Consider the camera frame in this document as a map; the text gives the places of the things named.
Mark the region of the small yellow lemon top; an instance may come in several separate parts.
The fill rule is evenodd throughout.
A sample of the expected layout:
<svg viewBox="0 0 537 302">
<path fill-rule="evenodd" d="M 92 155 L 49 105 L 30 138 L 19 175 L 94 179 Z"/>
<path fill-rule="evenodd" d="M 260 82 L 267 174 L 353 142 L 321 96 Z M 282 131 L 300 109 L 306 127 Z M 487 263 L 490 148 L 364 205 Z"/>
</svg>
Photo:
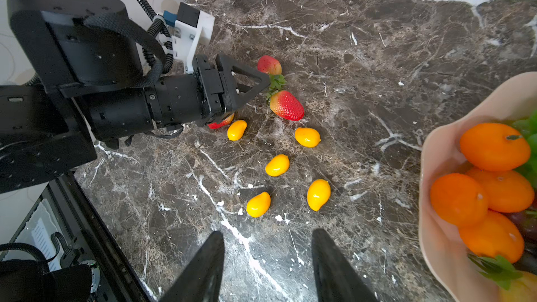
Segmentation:
<svg viewBox="0 0 537 302">
<path fill-rule="evenodd" d="M 320 133 L 313 128 L 307 127 L 297 128 L 295 139 L 300 145 L 307 148 L 314 148 L 321 142 Z"/>
</svg>

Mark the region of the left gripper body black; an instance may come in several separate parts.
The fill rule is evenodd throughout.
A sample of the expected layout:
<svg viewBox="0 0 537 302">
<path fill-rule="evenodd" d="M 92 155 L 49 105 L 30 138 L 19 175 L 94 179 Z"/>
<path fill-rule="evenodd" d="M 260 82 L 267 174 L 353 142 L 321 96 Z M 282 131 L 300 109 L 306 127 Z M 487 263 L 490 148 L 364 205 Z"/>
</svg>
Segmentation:
<svg viewBox="0 0 537 302">
<path fill-rule="evenodd" d="M 232 92 L 229 90 L 234 82 L 232 61 L 225 54 L 218 54 L 215 64 L 205 55 L 194 56 L 193 74 L 200 89 L 200 119 L 195 122 L 196 125 L 220 123 L 235 113 Z"/>
</svg>

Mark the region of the orange mandarin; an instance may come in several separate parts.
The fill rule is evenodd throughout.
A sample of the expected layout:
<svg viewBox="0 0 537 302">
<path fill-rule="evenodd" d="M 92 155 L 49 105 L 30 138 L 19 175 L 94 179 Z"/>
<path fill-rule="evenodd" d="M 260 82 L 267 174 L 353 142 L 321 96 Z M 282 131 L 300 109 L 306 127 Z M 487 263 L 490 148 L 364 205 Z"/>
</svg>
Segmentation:
<svg viewBox="0 0 537 302">
<path fill-rule="evenodd" d="M 531 148 L 515 128 L 501 123 L 482 123 L 465 131 L 460 151 L 475 167 L 486 171 L 510 171 L 531 157 Z"/>
<path fill-rule="evenodd" d="M 489 197 L 489 209 L 500 213 L 518 213 L 531 206 L 535 191 L 517 171 L 485 171 L 472 168 L 467 176 L 476 180 Z"/>
<path fill-rule="evenodd" d="M 519 229 L 495 211 L 488 211 L 483 221 L 460 227 L 458 232 L 465 246 L 481 257 L 500 255 L 514 264 L 524 253 L 524 239 Z"/>
<path fill-rule="evenodd" d="M 461 173 L 437 179 L 429 192 L 436 214 L 457 227 L 475 225 L 485 219 L 489 197 L 482 185 Z"/>
</svg>

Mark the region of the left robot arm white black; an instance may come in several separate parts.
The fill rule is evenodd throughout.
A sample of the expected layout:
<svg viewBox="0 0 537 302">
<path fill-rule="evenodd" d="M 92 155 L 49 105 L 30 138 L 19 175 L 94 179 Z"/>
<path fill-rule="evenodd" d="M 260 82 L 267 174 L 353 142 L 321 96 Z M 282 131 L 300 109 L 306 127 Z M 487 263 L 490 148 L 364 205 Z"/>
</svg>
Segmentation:
<svg viewBox="0 0 537 302">
<path fill-rule="evenodd" d="M 1 87 L 1 191 L 47 183 L 145 134 L 176 138 L 187 123 L 222 122 L 270 85 L 267 74 L 197 53 L 214 18 L 188 4 L 175 20 L 137 0 L 7 0 L 7 21 L 35 74 Z"/>
</svg>

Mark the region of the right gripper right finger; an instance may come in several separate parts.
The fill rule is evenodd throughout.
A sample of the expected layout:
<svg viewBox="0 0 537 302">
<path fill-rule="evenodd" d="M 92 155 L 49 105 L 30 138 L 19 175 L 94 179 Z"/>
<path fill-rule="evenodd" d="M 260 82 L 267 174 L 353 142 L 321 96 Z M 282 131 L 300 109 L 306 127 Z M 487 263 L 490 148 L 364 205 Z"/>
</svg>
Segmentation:
<svg viewBox="0 0 537 302">
<path fill-rule="evenodd" d="M 324 229 L 313 231 L 311 252 L 319 301 L 377 301 Z"/>
</svg>

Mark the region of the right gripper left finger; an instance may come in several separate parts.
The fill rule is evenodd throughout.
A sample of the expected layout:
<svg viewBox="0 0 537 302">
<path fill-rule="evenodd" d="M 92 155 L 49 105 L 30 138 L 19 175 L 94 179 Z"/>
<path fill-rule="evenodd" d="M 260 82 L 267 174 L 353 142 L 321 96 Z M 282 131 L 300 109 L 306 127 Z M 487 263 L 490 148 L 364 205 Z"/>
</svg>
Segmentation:
<svg viewBox="0 0 537 302">
<path fill-rule="evenodd" d="M 212 232 L 159 301 L 219 301 L 224 261 L 224 236 Z"/>
</svg>

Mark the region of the strawberry red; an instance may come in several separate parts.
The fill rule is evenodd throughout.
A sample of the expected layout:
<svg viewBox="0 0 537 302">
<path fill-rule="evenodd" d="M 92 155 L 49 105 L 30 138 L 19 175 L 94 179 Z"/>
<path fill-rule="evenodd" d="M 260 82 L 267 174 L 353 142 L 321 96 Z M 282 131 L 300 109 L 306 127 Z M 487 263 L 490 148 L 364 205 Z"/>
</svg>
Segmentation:
<svg viewBox="0 0 537 302">
<path fill-rule="evenodd" d="M 271 84 L 266 95 L 270 109 L 283 119 L 297 122 L 305 116 L 305 110 L 299 100 L 287 90 L 287 81 L 281 74 L 270 75 Z"/>
<path fill-rule="evenodd" d="M 467 257 L 478 267 L 479 274 L 499 287 L 500 301 L 536 301 L 536 274 L 516 269 L 500 255 Z"/>
<path fill-rule="evenodd" d="M 268 55 L 262 56 L 258 60 L 257 70 L 272 76 L 282 74 L 281 63 L 276 58 Z"/>
</svg>

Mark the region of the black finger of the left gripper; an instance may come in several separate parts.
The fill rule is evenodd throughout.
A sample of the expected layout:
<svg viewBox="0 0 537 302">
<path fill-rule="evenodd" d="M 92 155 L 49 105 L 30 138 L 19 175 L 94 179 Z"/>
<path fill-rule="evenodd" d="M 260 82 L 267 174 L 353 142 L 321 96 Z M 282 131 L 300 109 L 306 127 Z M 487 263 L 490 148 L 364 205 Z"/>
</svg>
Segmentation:
<svg viewBox="0 0 537 302">
<path fill-rule="evenodd" d="M 268 74 L 219 54 L 215 63 L 222 82 L 222 101 L 226 111 L 237 111 L 271 85 Z"/>
</svg>

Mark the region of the red grape bunch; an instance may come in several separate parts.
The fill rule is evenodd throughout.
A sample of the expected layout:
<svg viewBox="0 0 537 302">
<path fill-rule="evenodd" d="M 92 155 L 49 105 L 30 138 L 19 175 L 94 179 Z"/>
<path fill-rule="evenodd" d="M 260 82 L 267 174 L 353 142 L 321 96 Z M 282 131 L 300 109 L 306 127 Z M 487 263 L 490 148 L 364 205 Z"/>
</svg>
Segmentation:
<svg viewBox="0 0 537 302">
<path fill-rule="evenodd" d="M 506 213 L 505 216 L 519 229 L 527 240 L 536 242 L 536 207 L 530 206 L 518 213 Z"/>
</svg>

